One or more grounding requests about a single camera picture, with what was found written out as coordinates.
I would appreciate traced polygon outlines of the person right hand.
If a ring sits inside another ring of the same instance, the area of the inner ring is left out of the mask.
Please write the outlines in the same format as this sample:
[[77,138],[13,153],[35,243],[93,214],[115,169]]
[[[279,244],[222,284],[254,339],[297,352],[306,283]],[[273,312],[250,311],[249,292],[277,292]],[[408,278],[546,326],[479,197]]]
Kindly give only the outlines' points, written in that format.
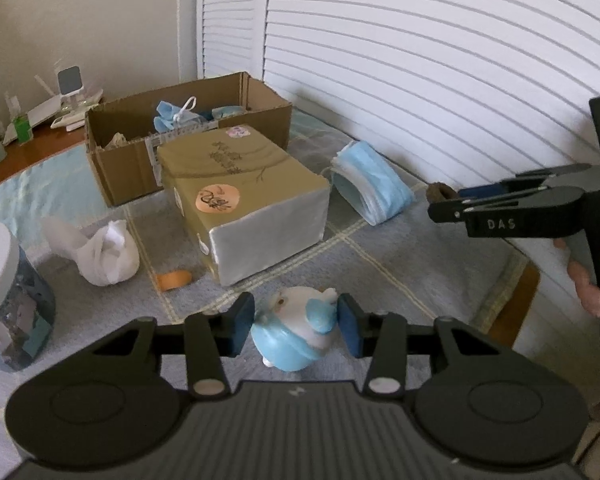
[[[567,249],[567,244],[562,238],[556,238],[553,244],[556,248]],[[592,283],[588,270],[570,257],[567,273],[573,281],[582,308],[594,318],[600,318],[600,289]]]

